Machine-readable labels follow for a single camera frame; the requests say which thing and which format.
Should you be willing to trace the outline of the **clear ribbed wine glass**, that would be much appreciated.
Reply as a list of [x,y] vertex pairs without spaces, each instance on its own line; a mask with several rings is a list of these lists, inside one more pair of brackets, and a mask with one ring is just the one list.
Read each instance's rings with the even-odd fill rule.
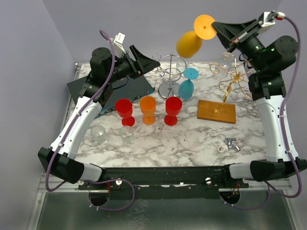
[[232,62],[234,57],[230,53],[223,53],[220,59],[217,61],[217,65],[214,67],[215,76],[217,79],[222,80],[227,77],[228,72],[232,68]]

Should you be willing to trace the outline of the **orange wine glass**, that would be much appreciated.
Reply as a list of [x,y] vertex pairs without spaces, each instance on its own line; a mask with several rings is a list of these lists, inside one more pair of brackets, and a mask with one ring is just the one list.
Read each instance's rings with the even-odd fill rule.
[[143,113],[142,121],[146,125],[152,125],[155,122],[156,99],[151,96],[145,96],[140,100],[140,108]]

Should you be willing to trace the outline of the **yellow wine glass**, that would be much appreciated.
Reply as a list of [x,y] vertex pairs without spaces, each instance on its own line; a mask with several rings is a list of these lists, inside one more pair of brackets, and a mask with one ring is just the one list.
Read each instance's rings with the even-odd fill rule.
[[183,58],[193,57],[200,50],[203,40],[211,40],[216,36],[214,22],[215,19],[209,15],[198,16],[194,21],[193,30],[186,32],[178,40],[177,53]]

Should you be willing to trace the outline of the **red wine glass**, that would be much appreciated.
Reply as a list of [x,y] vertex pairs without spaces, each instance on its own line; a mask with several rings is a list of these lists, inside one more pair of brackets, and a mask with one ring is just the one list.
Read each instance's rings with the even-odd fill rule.
[[122,118],[123,126],[132,127],[135,124],[135,119],[132,116],[133,106],[132,102],[128,99],[119,99],[115,104],[118,115]]
[[174,126],[177,123],[177,115],[182,108],[182,101],[178,97],[169,97],[165,102],[165,110],[167,115],[164,118],[168,126]]

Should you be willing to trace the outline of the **blue wine glass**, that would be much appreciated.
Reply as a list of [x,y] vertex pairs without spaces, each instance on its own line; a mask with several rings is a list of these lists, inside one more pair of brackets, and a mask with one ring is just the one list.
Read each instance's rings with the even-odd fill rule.
[[188,100],[192,97],[194,92],[194,84],[192,80],[197,79],[199,72],[195,68],[186,68],[184,70],[184,77],[186,78],[179,87],[178,96],[183,100]]

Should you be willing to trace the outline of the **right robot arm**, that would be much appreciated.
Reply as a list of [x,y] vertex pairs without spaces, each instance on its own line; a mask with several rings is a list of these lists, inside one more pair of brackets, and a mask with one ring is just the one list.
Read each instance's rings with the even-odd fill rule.
[[298,42],[283,35],[265,47],[257,38],[261,30],[257,19],[239,24],[213,22],[212,26],[226,50],[238,49],[255,70],[248,78],[248,86],[266,141],[265,159],[230,164],[229,171],[221,175],[222,185],[233,187],[238,179],[283,179],[306,170],[307,161],[299,158],[293,146],[284,103],[290,92],[282,77],[284,69],[298,63]]

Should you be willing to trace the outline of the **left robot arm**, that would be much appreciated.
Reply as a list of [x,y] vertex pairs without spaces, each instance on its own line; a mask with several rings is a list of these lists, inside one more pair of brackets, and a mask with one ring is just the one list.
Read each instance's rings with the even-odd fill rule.
[[46,172],[71,184],[79,180],[90,181],[95,189],[106,185],[101,167],[78,162],[75,158],[87,129],[111,96],[112,84],[125,77],[136,79],[160,66],[157,60],[146,57],[134,45],[130,46],[130,51],[133,57],[128,54],[117,57],[105,47],[92,52],[91,71],[81,88],[73,114],[56,140],[38,152]]

